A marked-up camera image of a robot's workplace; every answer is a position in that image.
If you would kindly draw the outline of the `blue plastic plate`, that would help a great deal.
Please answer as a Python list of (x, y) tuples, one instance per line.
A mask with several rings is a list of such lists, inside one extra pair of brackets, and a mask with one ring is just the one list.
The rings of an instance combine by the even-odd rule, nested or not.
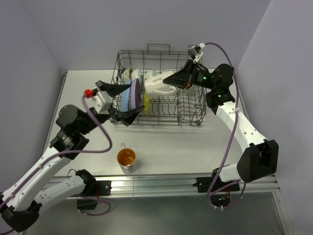
[(129, 104), (129, 95), (130, 95), (131, 83), (132, 83), (131, 79), (128, 79), (125, 82), (125, 84), (129, 85), (129, 87), (122, 93), (122, 100), (121, 100), (121, 111), (122, 112), (126, 112), (129, 110), (128, 104)]

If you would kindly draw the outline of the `green cup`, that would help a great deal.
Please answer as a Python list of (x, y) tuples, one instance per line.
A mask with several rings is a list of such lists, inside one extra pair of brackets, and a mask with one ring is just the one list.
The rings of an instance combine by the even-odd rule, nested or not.
[(186, 94), (186, 95), (194, 95), (194, 92), (195, 92), (196, 88), (197, 88), (197, 86), (193, 85), (189, 89), (184, 89), (183, 93)]

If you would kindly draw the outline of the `lilac plastic plate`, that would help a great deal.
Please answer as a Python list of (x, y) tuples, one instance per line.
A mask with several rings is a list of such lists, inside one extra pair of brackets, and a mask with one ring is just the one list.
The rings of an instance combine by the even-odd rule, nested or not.
[(138, 108), (141, 103), (141, 88), (138, 78), (132, 81), (130, 93), (131, 93), (131, 108), (132, 109)]

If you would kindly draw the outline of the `green polka-dot plate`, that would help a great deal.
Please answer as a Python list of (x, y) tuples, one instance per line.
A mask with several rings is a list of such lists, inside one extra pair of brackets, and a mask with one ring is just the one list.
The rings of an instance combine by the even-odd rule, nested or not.
[(144, 114), (146, 116), (149, 115), (149, 108), (150, 108), (150, 97), (149, 95), (145, 92), (144, 94)]

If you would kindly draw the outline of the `floral painted bowl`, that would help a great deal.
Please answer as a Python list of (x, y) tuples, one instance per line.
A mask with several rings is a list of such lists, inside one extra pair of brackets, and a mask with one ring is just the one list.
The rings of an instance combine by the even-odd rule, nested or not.
[(121, 78), (124, 83), (132, 79), (132, 72), (133, 72), (132, 68), (128, 68), (123, 71)]

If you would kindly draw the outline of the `cream white mug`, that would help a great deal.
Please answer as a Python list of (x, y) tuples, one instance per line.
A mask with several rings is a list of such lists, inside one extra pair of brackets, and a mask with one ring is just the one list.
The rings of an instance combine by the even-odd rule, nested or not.
[(175, 94), (177, 92), (177, 87), (163, 82), (166, 78), (173, 74), (174, 72), (169, 70), (146, 79), (144, 82), (145, 92), (150, 97), (169, 96)]

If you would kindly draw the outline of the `white bowl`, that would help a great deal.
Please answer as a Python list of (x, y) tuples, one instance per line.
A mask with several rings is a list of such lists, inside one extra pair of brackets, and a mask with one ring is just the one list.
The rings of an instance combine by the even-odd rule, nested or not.
[(150, 79), (156, 75), (156, 70), (147, 70), (144, 75), (144, 80)]
[(131, 79), (135, 80), (135, 79), (141, 79), (141, 69), (134, 69), (132, 70), (131, 73)]

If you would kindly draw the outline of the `floral mug orange inside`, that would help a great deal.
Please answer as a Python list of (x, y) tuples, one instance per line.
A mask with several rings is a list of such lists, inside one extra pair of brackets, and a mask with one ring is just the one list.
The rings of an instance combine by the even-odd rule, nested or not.
[(124, 173), (133, 173), (136, 171), (136, 154), (127, 148), (125, 143), (121, 143), (121, 150), (117, 154), (117, 162)]

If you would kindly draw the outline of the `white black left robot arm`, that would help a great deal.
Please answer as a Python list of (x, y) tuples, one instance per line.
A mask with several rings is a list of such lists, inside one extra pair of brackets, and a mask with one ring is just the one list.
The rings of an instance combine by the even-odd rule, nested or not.
[[(60, 110), (56, 120), (60, 131), (49, 147), (21, 179), (0, 195), (1, 217), (12, 231), (27, 230), (41, 213), (71, 196), (96, 194), (96, 179), (85, 169), (76, 171), (74, 176), (58, 185), (48, 189), (44, 186), (79, 154), (103, 154), (112, 149), (112, 139), (103, 123), (114, 119), (129, 126), (144, 108), (138, 106), (126, 112), (114, 108), (112, 99), (130, 87), (131, 84), (108, 84), (99, 80), (95, 89), (84, 91), (82, 103), (85, 111), (74, 105), (66, 105)], [(89, 140), (85, 136), (97, 127), (107, 138), (109, 146), (103, 150), (86, 150)]]

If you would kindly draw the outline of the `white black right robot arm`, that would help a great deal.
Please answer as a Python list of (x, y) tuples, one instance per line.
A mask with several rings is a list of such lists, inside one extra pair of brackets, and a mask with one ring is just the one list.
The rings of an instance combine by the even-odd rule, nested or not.
[(205, 95), (206, 104), (231, 130), (228, 145), (237, 140), (243, 152), (236, 164), (225, 165), (230, 147), (226, 148), (220, 167), (213, 173), (207, 196), (239, 181), (250, 183), (277, 171), (278, 143), (257, 131), (239, 109), (239, 97), (230, 92), (230, 86), (236, 84), (231, 65), (220, 64), (209, 72), (202, 64), (188, 60), (181, 70), (166, 77), (163, 82), (186, 90), (192, 86), (209, 89)]

